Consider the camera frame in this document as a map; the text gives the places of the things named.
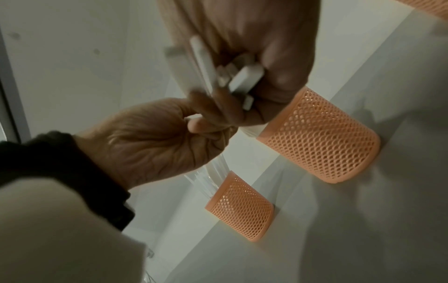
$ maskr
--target hand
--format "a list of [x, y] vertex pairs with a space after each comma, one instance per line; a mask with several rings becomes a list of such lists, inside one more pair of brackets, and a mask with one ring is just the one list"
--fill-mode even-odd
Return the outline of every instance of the hand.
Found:
[[[224, 90], [213, 100], [192, 93], [192, 106], [213, 124], [248, 126], [272, 120], [306, 84], [314, 63], [319, 0], [159, 0], [176, 44], [189, 46], [199, 34], [216, 65], [243, 52], [257, 55], [266, 69], [252, 90], [250, 111]], [[194, 132], [199, 129], [191, 127]]]
[[237, 131], [214, 126], [202, 134], [190, 133], [186, 117], [194, 114], [186, 99], [162, 99], [124, 110], [75, 140], [112, 179], [131, 189], [201, 167], [219, 155]]

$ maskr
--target orange cylinder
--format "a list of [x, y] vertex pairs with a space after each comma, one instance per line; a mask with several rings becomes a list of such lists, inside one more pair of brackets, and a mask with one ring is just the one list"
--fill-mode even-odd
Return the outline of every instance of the orange cylinder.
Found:
[[328, 183], [348, 180], [379, 152], [379, 136], [304, 88], [257, 140]]
[[398, 2], [448, 20], [448, 1], [446, 0], [398, 0]]
[[232, 171], [205, 209], [252, 242], [261, 239], [274, 215], [274, 205]]

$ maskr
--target orange container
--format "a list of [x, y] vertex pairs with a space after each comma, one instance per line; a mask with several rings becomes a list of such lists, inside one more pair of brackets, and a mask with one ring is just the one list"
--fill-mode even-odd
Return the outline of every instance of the orange container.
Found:
[[417, 8], [419, 10], [448, 20], [447, 0], [398, 0], [398, 2], [408, 4], [409, 6]]
[[205, 209], [251, 242], [263, 237], [274, 215], [274, 205], [232, 171]]
[[257, 140], [328, 183], [363, 171], [379, 151], [379, 136], [304, 88]]

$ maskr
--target mesh pen holder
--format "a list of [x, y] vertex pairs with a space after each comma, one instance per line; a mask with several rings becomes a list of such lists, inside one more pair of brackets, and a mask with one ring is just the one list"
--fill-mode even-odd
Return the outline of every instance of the mesh pen holder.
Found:
[[232, 171], [205, 209], [251, 242], [261, 239], [274, 215], [272, 203]]
[[448, 1], [446, 0], [397, 0], [419, 10], [448, 20]]
[[363, 171], [380, 146], [374, 131], [306, 87], [257, 140], [328, 183]]

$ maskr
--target beige sleeve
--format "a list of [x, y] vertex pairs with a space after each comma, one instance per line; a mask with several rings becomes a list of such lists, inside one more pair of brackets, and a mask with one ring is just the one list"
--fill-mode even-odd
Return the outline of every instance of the beige sleeve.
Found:
[[0, 282], [140, 283], [145, 254], [56, 181], [0, 188]]

